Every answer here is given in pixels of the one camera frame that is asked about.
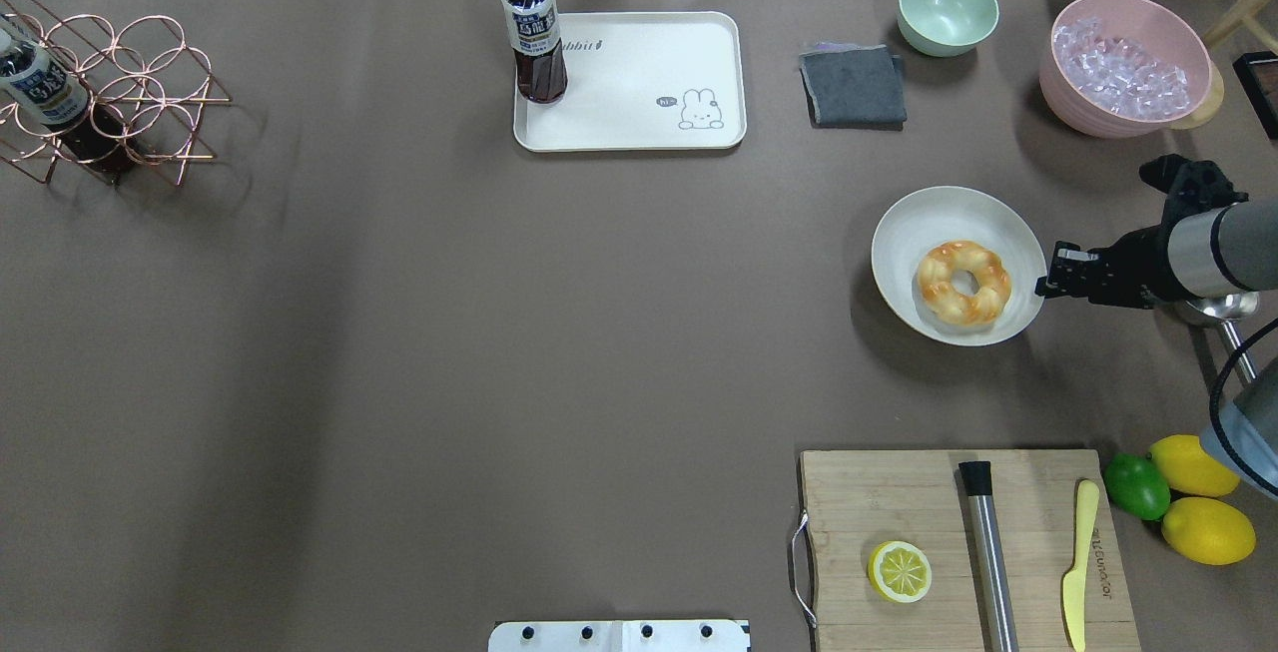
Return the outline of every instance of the folded gray cloth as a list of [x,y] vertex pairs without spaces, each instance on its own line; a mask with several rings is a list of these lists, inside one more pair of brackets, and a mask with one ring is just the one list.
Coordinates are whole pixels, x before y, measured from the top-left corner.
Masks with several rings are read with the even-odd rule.
[[901,59],[887,46],[817,43],[799,63],[817,125],[904,123]]

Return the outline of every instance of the bottle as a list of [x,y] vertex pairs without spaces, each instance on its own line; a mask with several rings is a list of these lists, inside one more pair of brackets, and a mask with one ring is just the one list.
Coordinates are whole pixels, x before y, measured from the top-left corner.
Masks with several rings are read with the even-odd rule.
[[510,47],[515,50],[515,82],[532,102],[555,102],[567,91],[564,42],[555,0],[501,0]]
[[120,174],[134,165],[124,141],[102,134],[124,134],[124,124],[107,109],[91,106],[89,92],[81,79],[66,73],[45,47],[14,38],[4,28],[0,28],[0,88],[50,133],[58,134],[70,157],[86,161],[84,166],[109,182],[119,182]]

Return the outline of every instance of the bottle label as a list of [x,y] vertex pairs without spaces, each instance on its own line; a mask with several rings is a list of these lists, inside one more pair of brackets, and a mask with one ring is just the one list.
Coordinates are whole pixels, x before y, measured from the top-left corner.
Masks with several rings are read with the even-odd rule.
[[78,119],[88,106],[88,91],[49,55],[36,49],[35,61],[27,70],[4,79],[15,101],[45,125],[64,125]]
[[516,9],[510,3],[505,3],[505,5],[510,47],[515,47],[516,52],[539,56],[558,46],[558,17],[555,10],[555,0],[544,0],[530,9]]

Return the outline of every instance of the lemon slice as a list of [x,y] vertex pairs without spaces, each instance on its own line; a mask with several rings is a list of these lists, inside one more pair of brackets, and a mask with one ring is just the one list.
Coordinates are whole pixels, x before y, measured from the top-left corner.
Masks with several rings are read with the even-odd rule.
[[923,550],[893,539],[874,548],[870,584],[893,602],[918,602],[932,589],[932,565]]

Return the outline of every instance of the bread ring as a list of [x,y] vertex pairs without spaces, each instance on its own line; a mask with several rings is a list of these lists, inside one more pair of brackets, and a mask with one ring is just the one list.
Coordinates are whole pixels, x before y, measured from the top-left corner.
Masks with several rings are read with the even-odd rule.
[[[975,295],[964,295],[953,286],[955,270],[976,279]],[[919,289],[923,302],[950,325],[984,325],[998,318],[1012,297],[1012,279],[1003,261],[971,239],[951,239],[932,248],[919,263]]]

